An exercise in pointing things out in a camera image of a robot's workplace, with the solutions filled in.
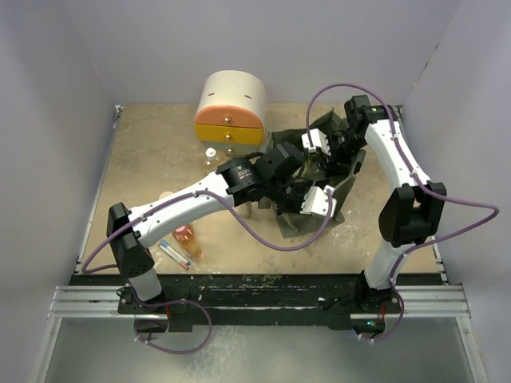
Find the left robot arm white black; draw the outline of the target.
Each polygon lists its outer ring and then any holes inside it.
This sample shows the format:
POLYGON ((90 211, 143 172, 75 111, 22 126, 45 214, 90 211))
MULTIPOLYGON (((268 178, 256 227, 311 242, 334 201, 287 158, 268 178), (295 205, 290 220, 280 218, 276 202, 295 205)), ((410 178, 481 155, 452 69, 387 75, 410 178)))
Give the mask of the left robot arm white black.
POLYGON ((149 248, 179 227, 230 207, 268 198, 299 211, 303 192, 291 189, 293 175, 306 162, 293 144, 277 144, 262 155, 234 157, 197 183, 141 207, 116 203, 109 209, 107 236, 117 268, 147 313, 164 305, 164 293, 149 248))

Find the green bottle white flip cap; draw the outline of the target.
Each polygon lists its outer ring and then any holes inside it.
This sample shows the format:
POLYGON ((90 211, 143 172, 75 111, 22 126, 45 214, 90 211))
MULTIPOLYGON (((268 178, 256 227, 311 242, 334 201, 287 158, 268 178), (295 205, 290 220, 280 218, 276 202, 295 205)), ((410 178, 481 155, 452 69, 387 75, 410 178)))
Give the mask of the green bottle white flip cap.
POLYGON ((171 191, 165 191, 163 193, 160 194, 159 198, 158 199, 164 199, 164 198, 167 198, 169 196, 171 196, 173 193, 171 191))

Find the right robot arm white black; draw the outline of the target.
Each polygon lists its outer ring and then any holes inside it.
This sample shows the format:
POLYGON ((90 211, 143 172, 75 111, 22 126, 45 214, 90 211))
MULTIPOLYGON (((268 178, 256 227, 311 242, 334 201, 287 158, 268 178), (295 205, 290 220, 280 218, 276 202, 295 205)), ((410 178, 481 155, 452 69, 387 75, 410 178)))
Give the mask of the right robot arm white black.
POLYGON ((373 312, 383 303, 381 290, 390 288, 402 268, 405 251, 435 235, 444 202, 429 195, 446 195, 441 182, 424 173, 408 148, 399 123, 390 121, 390 107, 372 106, 367 96, 353 96, 344 104, 347 128, 328 137, 327 172, 342 174, 370 146, 383 167, 391 194, 378 217, 382 242, 364 270, 366 286, 355 292, 356 306, 373 312))

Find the amber bottle white cap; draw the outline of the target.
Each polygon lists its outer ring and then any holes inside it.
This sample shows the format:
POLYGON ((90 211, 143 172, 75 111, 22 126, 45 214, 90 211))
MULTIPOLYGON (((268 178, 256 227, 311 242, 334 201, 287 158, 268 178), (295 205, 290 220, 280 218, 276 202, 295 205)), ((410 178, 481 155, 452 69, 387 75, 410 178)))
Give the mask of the amber bottle white cap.
POLYGON ((216 151, 214 148, 206 149, 203 162, 205 168, 216 168, 220 160, 220 152, 216 151))

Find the orange bottle pink cap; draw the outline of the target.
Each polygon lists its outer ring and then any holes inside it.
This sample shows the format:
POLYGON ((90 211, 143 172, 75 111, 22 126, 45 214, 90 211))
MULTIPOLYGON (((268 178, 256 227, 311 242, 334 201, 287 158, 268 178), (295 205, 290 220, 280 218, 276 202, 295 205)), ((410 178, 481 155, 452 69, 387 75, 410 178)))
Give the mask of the orange bottle pink cap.
POLYGON ((203 256, 202 247, 191 224, 178 227, 172 232, 172 236, 191 259, 201 259, 203 256))

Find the green canvas bag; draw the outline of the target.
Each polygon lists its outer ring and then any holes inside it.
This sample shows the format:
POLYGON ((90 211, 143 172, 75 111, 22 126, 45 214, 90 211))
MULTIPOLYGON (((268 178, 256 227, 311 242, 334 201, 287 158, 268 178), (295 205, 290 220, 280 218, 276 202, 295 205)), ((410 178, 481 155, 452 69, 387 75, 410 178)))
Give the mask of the green canvas bag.
MULTIPOLYGON (((310 128, 317 128, 320 132, 326 134, 329 139, 339 139, 349 128, 349 125, 346 119, 331 110, 314 120, 310 128)), ((284 142, 302 148, 302 135, 304 133, 304 129, 285 129, 270 132, 259 150, 266 153, 277 144, 284 142)), ((337 162, 322 160, 317 157, 308 159, 300 179, 296 180, 288 190, 290 192, 295 191, 297 195, 304 195, 307 186, 324 188, 328 185, 334 188, 333 198, 336 205, 328 225, 330 227, 338 226, 345 221, 341 209, 355 183, 365 157, 366 151, 360 149, 358 152, 340 156, 337 162)), ((275 216, 280 233, 285 239, 313 234, 324 221, 324 217, 321 215, 300 215, 296 212, 285 212, 277 208, 277 205, 268 198, 254 203, 253 206, 261 211, 271 212, 275 216)))

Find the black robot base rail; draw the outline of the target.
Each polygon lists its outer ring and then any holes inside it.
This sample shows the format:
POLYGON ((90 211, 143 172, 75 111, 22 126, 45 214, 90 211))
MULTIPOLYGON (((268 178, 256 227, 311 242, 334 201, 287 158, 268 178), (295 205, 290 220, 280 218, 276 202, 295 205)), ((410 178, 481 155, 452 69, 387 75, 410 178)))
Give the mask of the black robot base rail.
POLYGON ((442 296, 438 274, 401 274, 396 290, 371 290, 359 274, 164 274, 162 293, 143 304, 117 275, 73 276, 86 302, 111 302, 112 314, 144 329, 189 332, 194 326, 320 326, 380 334, 385 320, 415 300, 442 296))

